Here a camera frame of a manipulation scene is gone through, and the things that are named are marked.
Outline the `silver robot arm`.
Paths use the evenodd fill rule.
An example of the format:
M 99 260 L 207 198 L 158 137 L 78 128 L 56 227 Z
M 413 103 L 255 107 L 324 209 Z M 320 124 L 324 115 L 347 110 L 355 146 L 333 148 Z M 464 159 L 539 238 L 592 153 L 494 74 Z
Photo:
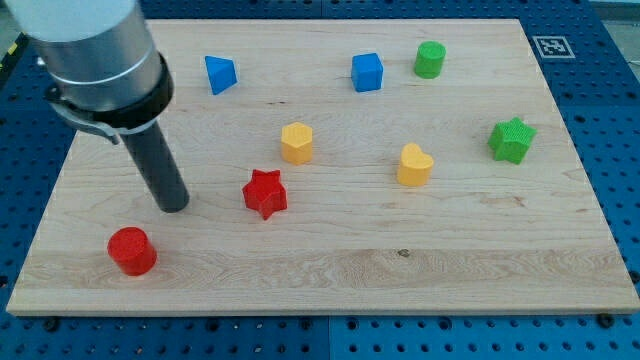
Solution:
M 137 0 L 7 0 L 54 80 L 46 98 L 70 127 L 118 143 L 163 139 L 173 83 Z

